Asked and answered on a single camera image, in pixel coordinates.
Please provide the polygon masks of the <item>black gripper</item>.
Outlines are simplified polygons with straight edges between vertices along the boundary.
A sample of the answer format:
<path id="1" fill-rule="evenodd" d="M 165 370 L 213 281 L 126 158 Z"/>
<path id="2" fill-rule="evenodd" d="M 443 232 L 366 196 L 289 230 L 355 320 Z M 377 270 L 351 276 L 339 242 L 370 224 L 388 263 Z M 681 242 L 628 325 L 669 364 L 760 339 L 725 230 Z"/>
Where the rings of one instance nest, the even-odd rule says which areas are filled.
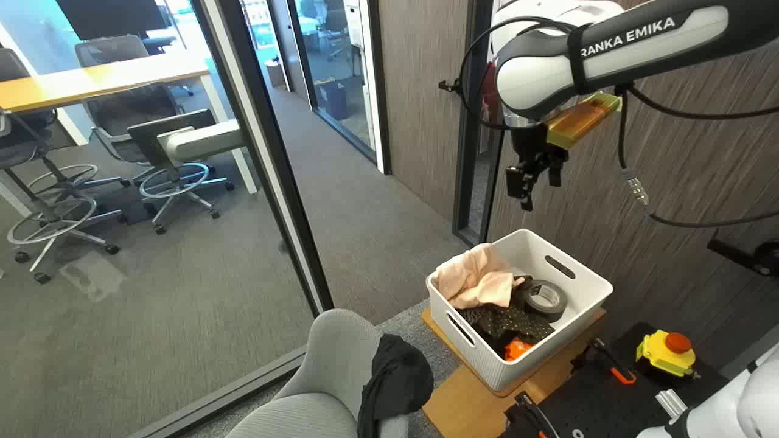
<path id="1" fill-rule="evenodd" d="M 518 163 L 507 168 L 507 193 L 514 201 L 523 201 L 522 207 L 527 213 L 533 213 L 533 188 L 540 174 L 547 174 L 547 183 L 552 188 L 563 186 L 563 165 L 568 162 L 568 152 L 551 147 L 546 137 L 546 125 L 511 131 L 511 145 L 518 157 Z"/>

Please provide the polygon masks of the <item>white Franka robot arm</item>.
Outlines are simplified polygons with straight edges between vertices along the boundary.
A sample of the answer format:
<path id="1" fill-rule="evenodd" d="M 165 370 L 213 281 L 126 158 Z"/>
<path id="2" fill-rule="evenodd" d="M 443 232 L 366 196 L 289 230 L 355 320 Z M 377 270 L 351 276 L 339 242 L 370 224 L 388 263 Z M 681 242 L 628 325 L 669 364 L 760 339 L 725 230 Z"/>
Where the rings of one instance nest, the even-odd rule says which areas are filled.
<path id="1" fill-rule="evenodd" d="M 698 67 L 779 36 L 777 0 L 510 0 L 489 27 L 493 90 L 518 163 L 510 196 L 533 210 L 542 170 L 561 183 L 546 118 L 570 100 Z"/>

